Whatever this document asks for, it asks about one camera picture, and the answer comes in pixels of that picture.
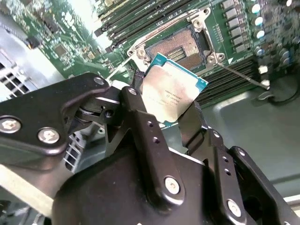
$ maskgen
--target gray metal panel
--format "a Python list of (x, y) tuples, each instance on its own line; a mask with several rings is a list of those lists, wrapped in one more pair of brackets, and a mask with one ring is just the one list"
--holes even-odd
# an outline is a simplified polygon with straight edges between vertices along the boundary
[[(22, 38), (26, 38), (24, 32), (10, 17), (0, 13), (0, 22)], [(8, 55), (10, 61), (24, 71), (24, 75), (30, 77), (38, 88), (64, 80), (63, 76), (38, 48), (28, 49), (21, 40), (7, 33), (2, 27), (0, 27), (0, 49)]]
[[(277, 93), (293, 92), (295, 81), (278, 80)], [(300, 98), (282, 107), (258, 104), (255, 89), (203, 110), (227, 147), (247, 150), (283, 197), (300, 194)]]

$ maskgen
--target green circuit board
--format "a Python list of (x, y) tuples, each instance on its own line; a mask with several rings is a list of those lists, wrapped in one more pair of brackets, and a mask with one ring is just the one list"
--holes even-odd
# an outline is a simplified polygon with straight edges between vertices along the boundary
[[(193, 9), (210, 8), (205, 19), (213, 48), (223, 53), (224, 65), (234, 64), (253, 55), (253, 48), (262, 40), (253, 39), (249, 25), (247, 5), (239, 2), (243, 24), (245, 49), (237, 52), (230, 36), (228, 19), (221, 1), (215, 0), (1, 0), (10, 10), (12, 18), (28, 36), (40, 41), (39, 49), (65, 77), (85, 72), (97, 73), (107, 78), (118, 65), (128, 58), (127, 51), (140, 37), (159, 28), (173, 18)], [(105, 24), (108, 30), (95, 33)], [(176, 31), (188, 27), (191, 22), (181, 20), (146, 43), (146, 48)], [(194, 66), (195, 73), (205, 69), (205, 62)], [(112, 80), (131, 83), (136, 65), (130, 61), (118, 71)], [(204, 70), (206, 76), (220, 70), (218, 66)]]

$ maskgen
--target ram slot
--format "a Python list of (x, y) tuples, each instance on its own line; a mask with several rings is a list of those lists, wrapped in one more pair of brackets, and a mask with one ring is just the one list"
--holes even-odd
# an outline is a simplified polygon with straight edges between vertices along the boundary
[(131, 12), (132, 10), (136, 10), (137, 8), (146, 4), (147, 2), (149, 2), (149, 1), (148, 0), (131, 1), (130, 3), (128, 3), (122, 7), (119, 7), (118, 9), (114, 10), (111, 13), (109, 13), (109, 11), (108, 11), (109, 14), (102, 16), (100, 18), (100, 20), (104, 26), (106, 26), (107, 23), (109, 23), (109, 24), (115, 23), (115, 22), (121, 20), (124, 16), (126, 16), (128, 14), (128, 12)]
[[(188, 6), (192, 2), (192, 0), (181, 0), (178, 4), (176, 4), (178, 1), (180, 0), (173, 0), (169, 4), (166, 4), (166, 6), (156, 10), (153, 14), (148, 16), (148, 18), (150, 17), (151, 19), (145, 22), (142, 21), (138, 26), (136, 26), (137, 23), (134, 23), (132, 25), (129, 25), (125, 30), (122, 30), (114, 35), (109, 35), (109, 37), (111, 37), (111, 40), (114, 42), (113, 46), (118, 46), (131, 36), (147, 28), (149, 25), (155, 24), (163, 18), (168, 18), (174, 11), (180, 9), (181, 7), (184, 7), (185, 5)], [(178, 10), (178, 15), (182, 13), (185, 13), (185, 11), (181, 9)]]
[[(232, 65), (231, 68), (251, 78), (254, 78), (257, 73), (251, 58)], [(196, 98), (196, 101), (201, 105), (216, 101), (218, 98), (243, 88), (250, 89), (253, 86), (247, 80), (225, 69), (205, 77), (205, 80), (209, 82), (209, 85)]]
[(154, 0), (147, 5), (143, 5), (137, 8), (136, 10), (132, 11), (131, 13), (128, 13), (126, 16), (122, 18), (121, 21), (118, 21), (118, 23), (109, 24), (109, 26), (105, 27), (106, 30), (104, 31), (107, 31), (108, 33), (115, 33), (120, 30), (123, 30), (127, 26), (135, 23), (136, 21), (143, 19), (149, 13), (152, 13), (153, 11), (161, 8), (162, 5), (167, 2), (169, 2), (169, 0)]

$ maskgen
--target electronic components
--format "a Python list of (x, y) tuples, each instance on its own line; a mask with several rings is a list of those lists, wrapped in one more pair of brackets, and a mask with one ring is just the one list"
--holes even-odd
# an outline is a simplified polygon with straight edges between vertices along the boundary
[(94, 31), (94, 34), (96, 35), (96, 37), (99, 37), (101, 34), (103, 34), (103, 31), (101, 28), (98, 28), (97, 30)]
[(43, 21), (45, 23), (45, 26), (50, 30), (51, 33), (56, 33), (59, 30), (58, 26), (53, 20), (52, 15), (43, 16)]
[(261, 16), (259, 16), (257, 18), (253, 18), (251, 23), (255, 26), (260, 26), (263, 23), (263, 18)]
[(3, 12), (4, 14), (10, 14), (9, 8), (6, 6), (6, 2), (0, 1), (0, 12)]
[(226, 10), (234, 6), (234, 2), (233, 0), (226, 0), (221, 3), (221, 6), (224, 10)]
[(24, 6), (27, 6), (27, 5), (29, 5), (33, 0), (20, 0), (23, 4), (24, 4)]
[(239, 24), (240, 24), (240, 22), (239, 22), (238, 18), (234, 18), (227, 22), (227, 25), (230, 29), (238, 26)]
[(58, 46), (56, 46), (54, 48), (54, 51), (58, 55), (58, 57), (62, 57), (64, 54), (67, 53), (66, 49), (61, 44), (59, 44)]
[(256, 39), (260, 39), (260, 38), (262, 38), (263, 36), (264, 36), (264, 31), (263, 31), (263, 30), (257, 30), (257, 31), (254, 32), (254, 37), (255, 37)]
[(229, 11), (225, 12), (225, 17), (226, 17), (227, 20), (235, 17), (236, 15), (237, 15), (237, 12), (236, 12), (235, 8), (232, 8)]
[(243, 43), (243, 41), (244, 41), (244, 39), (243, 39), (242, 36), (239, 36), (239, 37), (232, 40), (234, 45), (239, 45), (239, 44)]
[(230, 31), (230, 36), (233, 37), (233, 38), (235, 36), (238, 36), (238, 35), (241, 35), (241, 34), (242, 34), (242, 30), (241, 30), (240, 27), (237, 27), (237, 28)]
[(246, 46), (244, 44), (241, 44), (241, 45), (235, 47), (235, 51), (237, 53), (240, 53), (240, 52), (244, 51), (245, 49), (246, 49)]
[(35, 36), (30, 36), (26, 39), (27, 41), (27, 46), (30, 48), (30, 49), (35, 49), (37, 47), (39, 47), (40, 45), (40, 41), (35, 37)]
[(253, 3), (248, 6), (248, 10), (251, 13), (257, 14), (261, 10), (261, 6), (257, 3)]

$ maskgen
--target dimm slot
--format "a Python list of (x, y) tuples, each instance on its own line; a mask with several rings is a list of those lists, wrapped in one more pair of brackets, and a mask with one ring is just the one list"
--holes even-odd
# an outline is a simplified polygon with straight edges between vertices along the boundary
[[(179, 0), (173, 0), (170, 4), (172, 3), (174, 4), (175, 2), (178, 2)], [(136, 28), (133, 27), (128, 27), (127, 30), (125, 31), (120, 31), (118, 34), (115, 34), (112, 37), (112, 41), (114, 41), (114, 44), (112, 45), (113, 47), (118, 46), (120, 43), (123, 43), (124, 41), (126, 41), (128, 38), (130, 38), (132, 35), (142, 31), (143, 29), (145, 29), (146, 27), (148, 27), (149, 25), (156, 23), (157, 21), (161, 20), (162, 18), (168, 17), (170, 16), (170, 14), (179, 9), (180, 7), (183, 7), (185, 5), (188, 5), (192, 2), (193, 0), (183, 0), (182, 2), (180, 2), (180, 4), (176, 4), (172, 7), (170, 7), (167, 11), (163, 11), (162, 9), (156, 10), (156, 12), (154, 12), (154, 14), (158, 13), (157, 16), (151, 18), (150, 20), (144, 22), (141, 26), (138, 26)]]
[(128, 11), (136, 10), (137, 8), (146, 4), (147, 2), (149, 2), (149, 0), (132, 1), (129, 4), (127, 4), (126, 6), (120, 7), (115, 12), (101, 18), (100, 20), (103, 25), (105, 25), (106, 23), (115, 23), (116, 21), (122, 19), (125, 15), (127, 15)]
[(115, 33), (118, 30), (123, 30), (127, 26), (133, 24), (134, 22), (144, 18), (147, 14), (153, 12), (162, 7), (163, 4), (169, 2), (170, 0), (155, 0), (147, 5), (143, 5), (136, 10), (132, 11), (131, 13), (124, 16), (121, 21), (117, 21), (120, 24), (111, 23), (108, 26), (105, 26), (105, 31), (108, 33)]

